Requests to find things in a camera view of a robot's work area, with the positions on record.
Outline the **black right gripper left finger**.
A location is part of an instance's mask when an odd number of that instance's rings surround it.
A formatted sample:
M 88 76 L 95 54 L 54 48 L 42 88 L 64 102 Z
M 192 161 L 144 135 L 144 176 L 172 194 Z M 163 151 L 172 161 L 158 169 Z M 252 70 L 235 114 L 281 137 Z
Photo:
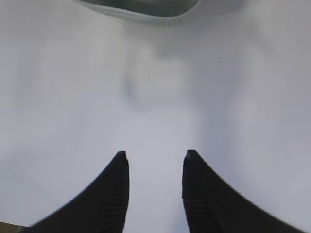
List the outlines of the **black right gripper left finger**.
M 65 206 L 26 233 L 121 233 L 129 202 L 129 164 L 119 151 L 100 175 Z

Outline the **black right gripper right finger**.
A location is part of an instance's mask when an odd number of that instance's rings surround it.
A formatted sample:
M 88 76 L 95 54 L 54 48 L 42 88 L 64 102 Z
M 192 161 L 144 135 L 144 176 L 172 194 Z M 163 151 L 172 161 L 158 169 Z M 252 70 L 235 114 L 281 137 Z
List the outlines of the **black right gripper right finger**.
M 190 233 L 299 233 L 229 186 L 195 150 L 183 163 L 182 199 Z

